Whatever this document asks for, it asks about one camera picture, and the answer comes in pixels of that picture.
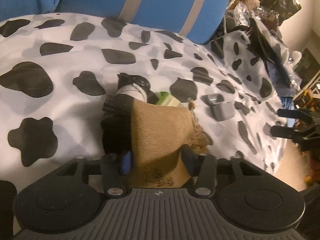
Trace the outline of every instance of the bed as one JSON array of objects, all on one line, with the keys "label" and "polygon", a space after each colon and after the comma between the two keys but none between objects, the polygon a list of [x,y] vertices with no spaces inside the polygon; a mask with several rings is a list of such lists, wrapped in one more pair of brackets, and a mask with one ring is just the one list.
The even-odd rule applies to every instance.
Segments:
[{"label": "bed", "polygon": [[[285,125],[264,65],[244,32],[197,45],[168,31],[75,13],[0,23],[0,178],[24,187],[77,156],[98,159],[102,106],[118,74],[139,75],[151,91],[189,98],[217,158],[245,158],[273,174]],[[213,116],[205,96],[219,93],[231,118]]]}]

